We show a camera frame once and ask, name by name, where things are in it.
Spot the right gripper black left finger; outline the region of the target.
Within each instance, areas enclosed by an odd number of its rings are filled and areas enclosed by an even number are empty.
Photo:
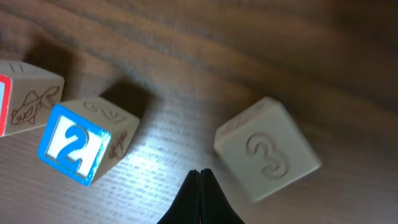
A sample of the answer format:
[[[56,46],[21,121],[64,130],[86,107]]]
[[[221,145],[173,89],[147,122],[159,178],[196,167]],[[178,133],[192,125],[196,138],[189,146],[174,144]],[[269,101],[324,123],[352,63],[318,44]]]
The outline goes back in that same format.
[[[190,170],[174,198],[170,208],[158,224],[199,224],[200,223],[200,173]]]

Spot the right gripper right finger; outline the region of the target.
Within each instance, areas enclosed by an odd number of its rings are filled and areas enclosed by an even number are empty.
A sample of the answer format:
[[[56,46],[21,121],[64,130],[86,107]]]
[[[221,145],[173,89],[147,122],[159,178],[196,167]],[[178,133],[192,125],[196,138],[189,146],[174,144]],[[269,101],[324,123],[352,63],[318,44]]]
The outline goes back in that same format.
[[[244,224],[233,210],[211,169],[200,172],[202,224]]]

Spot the plain cream number 3 block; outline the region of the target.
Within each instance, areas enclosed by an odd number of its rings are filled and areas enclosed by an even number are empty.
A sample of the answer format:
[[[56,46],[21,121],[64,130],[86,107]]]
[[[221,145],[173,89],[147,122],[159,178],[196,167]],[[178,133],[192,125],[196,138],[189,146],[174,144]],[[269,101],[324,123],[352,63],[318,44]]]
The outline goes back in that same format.
[[[322,164],[283,104],[271,97],[221,125],[213,147],[253,202]]]

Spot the blue number 2 block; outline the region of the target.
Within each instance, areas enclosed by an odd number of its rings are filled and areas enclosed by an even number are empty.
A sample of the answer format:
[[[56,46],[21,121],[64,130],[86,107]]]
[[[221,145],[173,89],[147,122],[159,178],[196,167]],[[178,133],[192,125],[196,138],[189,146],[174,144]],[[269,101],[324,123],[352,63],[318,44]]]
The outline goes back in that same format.
[[[124,157],[139,123],[137,116],[102,97],[57,103],[37,155],[90,186]]]

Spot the red letter I block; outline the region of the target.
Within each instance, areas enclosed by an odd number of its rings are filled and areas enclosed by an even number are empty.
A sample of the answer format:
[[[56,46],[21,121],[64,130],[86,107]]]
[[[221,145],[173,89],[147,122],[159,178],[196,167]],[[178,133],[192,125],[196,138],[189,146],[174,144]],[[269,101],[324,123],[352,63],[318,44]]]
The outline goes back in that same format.
[[[29,63],[1,61],[1,136],[45,126],[62,98],[62,76]]]

